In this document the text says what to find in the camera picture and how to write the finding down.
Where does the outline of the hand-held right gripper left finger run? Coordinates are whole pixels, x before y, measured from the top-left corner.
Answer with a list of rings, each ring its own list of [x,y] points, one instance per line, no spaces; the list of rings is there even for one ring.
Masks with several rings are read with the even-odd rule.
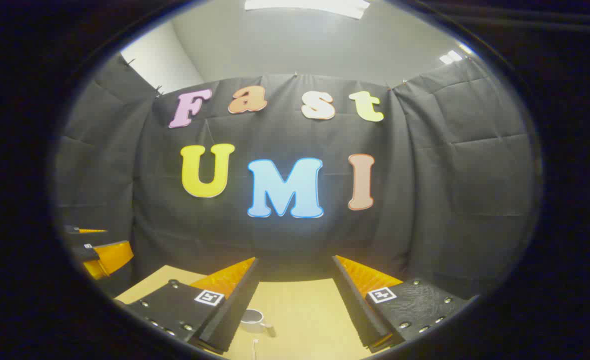
[[[174,260],[117,296],[127,313],[181,343],[224,354],[260,280],[260,259]]]

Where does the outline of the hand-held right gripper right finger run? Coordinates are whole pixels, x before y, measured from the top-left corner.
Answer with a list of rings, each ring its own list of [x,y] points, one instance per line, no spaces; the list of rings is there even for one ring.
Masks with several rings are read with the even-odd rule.
[[[350,319],[373,354],[426,337],[478,298],[459,297],[421,277],[402,281],[339,255],[332,262]]]

